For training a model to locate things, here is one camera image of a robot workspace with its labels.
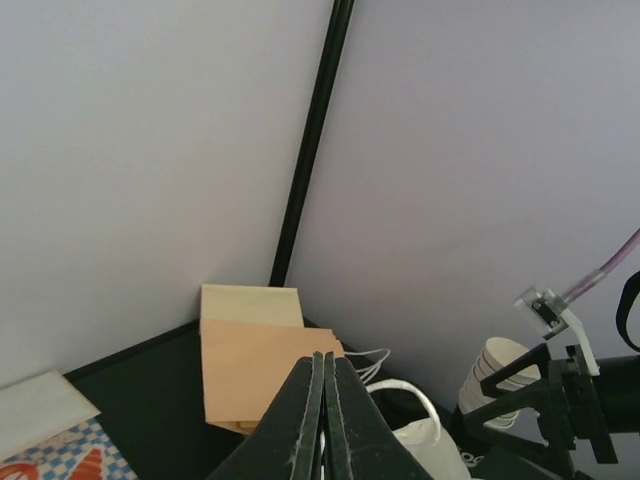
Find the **orange kraft paper bag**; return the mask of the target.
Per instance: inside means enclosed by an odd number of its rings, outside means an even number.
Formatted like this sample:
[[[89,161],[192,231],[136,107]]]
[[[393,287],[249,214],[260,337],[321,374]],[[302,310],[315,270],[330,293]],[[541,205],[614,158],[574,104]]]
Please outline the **orange kraft paper bag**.
[[[365,386],[370,394],[381,390],[405,391],[419,401],[426,413],[424,418],[409,422],[398,429],[391,429],[395,438],[429,473],[429,479],[469,479],[469,468],[460,458],[458,449],[437,414],[434,405],[419,389],[406,381],[383,380]],[[324,449],[321,478],[324,477]]]

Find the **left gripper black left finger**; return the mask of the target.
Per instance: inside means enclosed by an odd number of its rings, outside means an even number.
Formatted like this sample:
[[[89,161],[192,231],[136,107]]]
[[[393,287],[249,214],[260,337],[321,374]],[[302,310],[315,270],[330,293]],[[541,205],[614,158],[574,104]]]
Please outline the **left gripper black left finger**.
[[[210,477],[319,479],[324,373],[323,354],[300,358],[253,433]]]

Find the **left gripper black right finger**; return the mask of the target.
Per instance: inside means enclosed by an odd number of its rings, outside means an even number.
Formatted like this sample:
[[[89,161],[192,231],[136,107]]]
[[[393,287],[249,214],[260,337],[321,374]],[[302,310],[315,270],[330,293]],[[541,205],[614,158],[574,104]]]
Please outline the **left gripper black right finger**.
[[[334,480],[429,479],[395,438],[351,363],[324,358],[324,477]]]

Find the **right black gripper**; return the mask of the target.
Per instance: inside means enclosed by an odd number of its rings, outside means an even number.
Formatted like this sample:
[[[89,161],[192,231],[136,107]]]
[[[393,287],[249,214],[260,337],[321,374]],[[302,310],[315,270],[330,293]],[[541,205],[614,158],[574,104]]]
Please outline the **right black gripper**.
[[[601,386],[603,377],[590,374],[580,346],[570,345],[566,352],[565,359],[553,360],[547,367],[550,352],[545,344],[529,349],[518,342],[485,343],[480,363],[489,368],[489,374],[480,383],[482,393],[506,395],[548,373],[549,399],[543,404],[548,410],[540,414],[545,440],[536,442],[512,434],[516,414],[509,414],[507,420],[499,416],[484,423],[470,422],[469,415],[487,403],[460,391],[452,415],[452,437],[473,473],[490,450],[500,448],[535,465],[548,477],[574,479],[571,452],[578,440],[590,443],[597,463],[619,462],[612,441],[617,414]]]

